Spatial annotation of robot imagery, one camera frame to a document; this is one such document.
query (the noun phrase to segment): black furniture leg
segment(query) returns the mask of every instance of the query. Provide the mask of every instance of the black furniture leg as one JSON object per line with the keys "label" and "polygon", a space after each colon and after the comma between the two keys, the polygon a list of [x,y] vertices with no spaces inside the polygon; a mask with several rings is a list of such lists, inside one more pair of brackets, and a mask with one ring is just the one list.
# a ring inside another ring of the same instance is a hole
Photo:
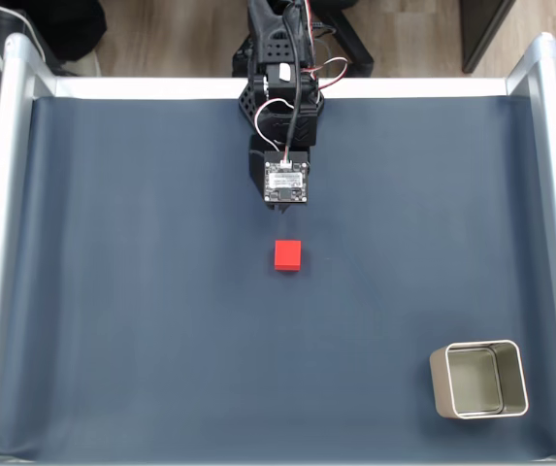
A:
{"label": "black furniture leg", "polygon": [[463,72],[473,73],[515,0],[461,0]]}
{"label": "black furniture leg", "polygon": [[351,63],[346,71],[348,78],[369,78],[373,73],[375,61],[366,50],[353,27],[340,10],[328,11],[323,9],[314,10],[318,18],[325,24],[334,26],[337,30],[334,37],[340,47],[348,55]]}

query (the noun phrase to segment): chair leg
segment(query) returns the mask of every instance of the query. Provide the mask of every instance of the chair leg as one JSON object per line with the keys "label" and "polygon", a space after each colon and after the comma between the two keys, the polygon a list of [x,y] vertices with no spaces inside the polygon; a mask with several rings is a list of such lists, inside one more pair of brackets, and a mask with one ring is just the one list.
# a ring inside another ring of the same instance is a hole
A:
{"label": "chair leg", "polygon": [[336,28],[337,32],[334,37],[351,61],[346,76],[348,78],[369,78],[373,73],[375,61],[366,50],[366,46],[364,46],[350,25],[344,13],[342,11],[326,11],[321,9],[318,9],[315,13],[325,24]]}

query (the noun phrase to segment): aluminum frame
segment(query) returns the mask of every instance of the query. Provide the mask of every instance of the aluminum frame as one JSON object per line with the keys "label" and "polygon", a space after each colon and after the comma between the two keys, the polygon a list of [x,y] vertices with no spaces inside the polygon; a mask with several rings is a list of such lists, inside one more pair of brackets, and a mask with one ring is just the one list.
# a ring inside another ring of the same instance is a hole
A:
{"label": "aluminum frame", "polygon": [[[33,101],[42,96],[122,100],[232,99],[239,97],[244,86],[245,80],[233,79],[57,78],[26,37],[13,34],[8,38],[0,98],[0,381]],[[344,80],[326,92],[327,98],[490,95],[525,96],[531,101],[556,313],[556,41],[553,36],[539,35],[505,79]],[[0,463],[6,461],[8,458],[0,458]],[[490,464],[510,466],[529,462]],[[96,465],[82,463],[81,466]]]}

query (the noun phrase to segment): white wire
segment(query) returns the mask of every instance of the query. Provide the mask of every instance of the white wire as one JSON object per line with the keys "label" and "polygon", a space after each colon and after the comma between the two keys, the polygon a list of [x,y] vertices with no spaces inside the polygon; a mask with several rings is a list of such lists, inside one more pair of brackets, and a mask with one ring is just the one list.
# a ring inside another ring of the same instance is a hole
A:
{"label": "white wire", "polygon": [[275,99],[269,99],[267,102],[265,102],[264,104],[262,104],[260,107],[258,107],[258,110],[256,110],[256,115],[254,116],[254,126],[256,128],[256,132],[258,133],[258,136],[260,136],[262,139],[264,139],[265,141],[267,141],[269,144],[271,144],[274,149],[276,150],[276,152],[280,152],[280,150],[278,149],[278,146],[276,145],[276,143],[274,143],[273,141],[271,141],[269,138],[265,137],[264,134],[262,134],[262,132],[260,131],[260,128],[258,127],[258,117],[260,116],[260,113],[265,110],[265,107],[267,107],[270,104],[273,104],[275,102],[281,102],[282,104],[285,104],[287,107],[295,110],[295,108],[290,105],[288,102],[286,102],[284,99],[279,99],[279,98],[275,98]]}
{"label": "white wire", "polygon": [[316,103],[320,102],[320,91],[321,91],[321,89],[325,89],[325,88],[329,87],[330,85],[334,85],[339,80],[344,78],[344,75],[346,74],[346,70],[348,69],[348,60],[346,58],[344,58],[343,56],[335,56],[334,58],[330,58],[329,60],[327,60],[325,63],[323,63],[320,66],[315,66],[313,68],[307,68],[307,69],[304,70],[308,73],[314,73],[315,71],[318,71],[318,70],[322,69],[325,65],[327,65],[327,64],[329,64],[333,61],[343,61],[344,62],[344,68],[340,72],[340,74],[337,75],[333,80],[331,80],[327,84],[323,84],[323,85],[320,85],[318,87],[318,94],[316,95]]}
{"label": "white wire", "polygon": [[0,12],[4,12],[4,13],[7,13],[8,15],[12,15],[13,17],[17,17],[25,23],[25,25],[27,26],[27,29],[29,29],[29,32],[32,35],[32,38],[34,39],[34,43],[36,44],[36,48],[38,49],[38,52],[40,53],[41,57],[43,58],[43,61],[45,63],[47,63],[47,60],[45,59],[45,51],[41,47],[41,44],[38,42],[38,39],[36,38],[36,33],[34,32],[34,29],[32,28],[32,25],[29,23],[27,18],[20,15],[17,12],[14,12],[14,11],[9,10],[7,8],[4,8],[4,7],[0,7]]}
{"label": "white wire", "polygon": [[318,87],[318,90],[329,87],[330,85],[334,85],[339,80],[341,80],[344,77],[344,75],[346,74],[346,70],[348,69],[348,60],[346,58],[344,58],[343,56],[337,56],[335,58],[332,58],[331,60],[327,60],[325,63],[323,63],[323,66],[325,66],[327,63],[331,63],[332,61],[337,61],[337,60],[340,60],[340,61],[344,62],[343,70],[332,81],[328,82],[327,84],[320,85]]}
{"label": "white wire", "polygon": [[304,0],[306,3],[306,20],[308,23],[308,34],[310,34],[310,43],[312,45],[312,63],[316,57],[314,52],[314,36],[312,35],[312,8],[310,6],[310,0]]}

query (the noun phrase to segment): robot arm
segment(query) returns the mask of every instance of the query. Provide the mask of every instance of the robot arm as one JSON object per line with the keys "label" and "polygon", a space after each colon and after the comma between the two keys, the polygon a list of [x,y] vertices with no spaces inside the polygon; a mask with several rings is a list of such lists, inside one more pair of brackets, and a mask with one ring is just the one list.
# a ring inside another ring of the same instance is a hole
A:
{"label": "robot arm", "polygon": [[310,147],[324,100],[314,76],[309,0],[248,0],[251,49],[240,108],[256,135],[249,171],[265,203],[308,202]]}

